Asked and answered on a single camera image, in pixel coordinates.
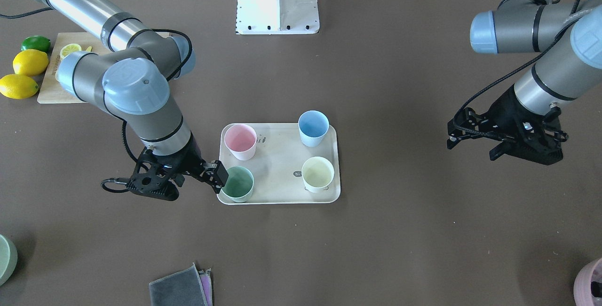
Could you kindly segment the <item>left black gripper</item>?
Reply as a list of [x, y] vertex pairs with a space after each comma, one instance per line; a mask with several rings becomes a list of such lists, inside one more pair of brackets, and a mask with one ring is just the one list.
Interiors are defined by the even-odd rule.
[[508, 155], [552, 165], [563, 159], [562, 143], [567, 140], [559, 120], [561, 112], [553, 105], [544, 115], [537, 115], [522, 106], [511, 87], [486, 113], [479, 115], [469, 107], [458, 111], [447, 125], [447, 148], [466, 139], [487, 138], [499, 141], [489, 152], [492, 161]]

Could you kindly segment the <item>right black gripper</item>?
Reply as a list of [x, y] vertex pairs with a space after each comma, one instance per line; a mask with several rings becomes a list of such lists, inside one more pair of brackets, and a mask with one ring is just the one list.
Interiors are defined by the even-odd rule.
[[228, 171], [220, 160], [205, 162], [192, 135], [183, 149], [168, 156], [155, 155], [144, 148], [139, 155], [126, 189], [136, 195], [166, 201], [178, 198], [178, 188], [189, 176], [212, 187], [218, 195], [228, 181]]

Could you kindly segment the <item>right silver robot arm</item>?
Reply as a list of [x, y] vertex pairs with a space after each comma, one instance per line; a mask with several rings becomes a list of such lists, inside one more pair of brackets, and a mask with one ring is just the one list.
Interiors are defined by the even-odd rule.
[[205, 161], [171, 95], [169, 81], [194, 69], [189, 37], [146, 27], [109, 0], [35, 0], [62, 13], [98, 38], [108, 53], [80, 51], [67, 56], [56, 77], [64, 90], [122, 120], [144, 144], [128, 178], [108, 178], [122, 192], [174, 201], [185, 177], [220, 193], [228, 173], [219, 160]]

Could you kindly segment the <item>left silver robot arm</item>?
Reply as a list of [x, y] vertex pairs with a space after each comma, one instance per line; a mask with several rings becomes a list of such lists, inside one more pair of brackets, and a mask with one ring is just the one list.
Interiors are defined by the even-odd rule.
[[476, 53], [536, 57], [518, 67], [524, 75], [487, 112], [462, 105], [447, 125], [447, 148], [487, 138], [499, 142], [491, 160], [561, 161], [568, 138], [562, 111], [601, 82], [601, 0], [501, 0], [496, 10], [475, 16], [469, 40]]

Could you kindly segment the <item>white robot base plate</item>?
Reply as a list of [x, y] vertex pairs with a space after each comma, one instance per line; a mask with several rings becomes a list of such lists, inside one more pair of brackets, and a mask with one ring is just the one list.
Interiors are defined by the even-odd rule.
[[319, 31], [318, 0], [237, 0], [236, 34], [301, 35]]

